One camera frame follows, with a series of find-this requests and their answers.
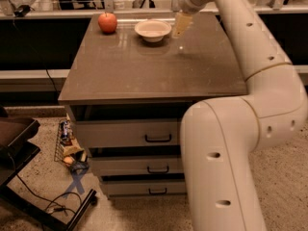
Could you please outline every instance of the orange object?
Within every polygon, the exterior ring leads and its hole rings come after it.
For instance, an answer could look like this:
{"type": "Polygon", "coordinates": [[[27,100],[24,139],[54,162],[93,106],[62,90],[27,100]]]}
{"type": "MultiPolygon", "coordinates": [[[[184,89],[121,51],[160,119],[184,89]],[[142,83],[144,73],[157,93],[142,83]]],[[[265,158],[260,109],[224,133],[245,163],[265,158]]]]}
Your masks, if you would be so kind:
{"type": "Polygon", "coordinates": [[[103,33],[114,33],[117,26],[116,16],[113,13],[102,13],[98,16],[98,25],[103,33]]]}

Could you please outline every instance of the white robotic arm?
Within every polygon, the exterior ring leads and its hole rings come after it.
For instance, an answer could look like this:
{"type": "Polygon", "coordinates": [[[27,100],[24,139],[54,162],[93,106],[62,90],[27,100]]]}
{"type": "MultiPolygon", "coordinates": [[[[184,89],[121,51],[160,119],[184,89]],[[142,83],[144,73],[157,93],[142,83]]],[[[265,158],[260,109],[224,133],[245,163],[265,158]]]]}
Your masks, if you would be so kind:
{"type": "Polygon", "coordinates": [[[307,95],[288,56],[247,0],[179,0],[193,14],[215,1],[249,95],[204,100],[183,117],[181,151],[195,231],[266,230],[249,168],[256,148],[288,140],[307,95]]]}

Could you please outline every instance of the bowl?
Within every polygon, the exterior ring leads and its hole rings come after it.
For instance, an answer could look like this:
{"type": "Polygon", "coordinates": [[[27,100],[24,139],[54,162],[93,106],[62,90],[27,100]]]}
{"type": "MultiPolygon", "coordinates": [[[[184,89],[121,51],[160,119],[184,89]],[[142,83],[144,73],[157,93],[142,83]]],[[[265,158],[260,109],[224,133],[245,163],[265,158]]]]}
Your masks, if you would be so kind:
{"type": "Polygon", "coordinates": [[[171,32],[171,25],[161,20],[148,19],[137,23],[135,32],[147,42],[158,42],[171,32]]]}

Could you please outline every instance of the black handle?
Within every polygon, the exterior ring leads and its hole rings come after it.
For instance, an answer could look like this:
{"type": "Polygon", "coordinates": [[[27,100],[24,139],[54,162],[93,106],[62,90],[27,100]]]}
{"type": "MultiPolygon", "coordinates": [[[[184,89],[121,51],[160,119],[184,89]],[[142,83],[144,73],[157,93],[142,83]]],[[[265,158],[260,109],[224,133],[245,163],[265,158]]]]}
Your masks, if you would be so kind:
{"type": "Polygon", "coordinates": [[[167,193],[167,188],[165,188],[162,192],[158,192],[158,190],[154,190],[154,192],[151,189],[148,189],[148,193],[150,195],[164,195],[167,193]]]}
{"type": "Polygon", "coordinates": [[[150,139],[147,135],[144,136],[145,141],[147,142],[170,142],[172,140],[172,135],[169,134],[169,137],[164,140],[159,140],[159,139],[150,139]]]}
{"type": "Polygon", "coordinates": [[[147,167],[147,171],[148,173],[168,173],[169,172],[169,166],[166,167],[166,170],[162,171],[162,170],[151,170],[150,167],[147,167]]]}

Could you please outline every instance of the desk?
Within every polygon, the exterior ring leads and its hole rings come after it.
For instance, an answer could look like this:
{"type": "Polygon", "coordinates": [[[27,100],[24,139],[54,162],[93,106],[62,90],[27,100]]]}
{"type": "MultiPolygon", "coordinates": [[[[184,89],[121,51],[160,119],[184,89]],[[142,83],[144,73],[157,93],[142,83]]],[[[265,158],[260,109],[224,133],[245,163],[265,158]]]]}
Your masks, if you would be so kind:
{"type": "Polygon", "coordinates": [[[134,26],[174,13],[118,16],[112,35],[95,15],[59,103],[108,197],[185,193],[179,129],[195,102],[246,94],[227,36],[211,13],[199,13],[181,38],[145,42],[134,26]]]}
{"type": "Polygon", "coordinates": [[[91,190],[70,222],[63,223],[60,220],[45,213],[40,208],[31,204],[24,198],[20,197],[17,193],[7,187],[7,184],[17,175],[17,173],[22,170],[39,152],[40,150],[38,147],[29,142],[26,142],[14,159],[16,170],[13,169],[13,162],[11,164],[10,162],[0,162],[0,197],[8,203],[12,204],[15,208],[26,213],[30,217],[35,218],[40,223],[48,226],[52,230],[73,230],[82,214],[87,210],[90,203],[94,200],[96,191],[91,190]]]}

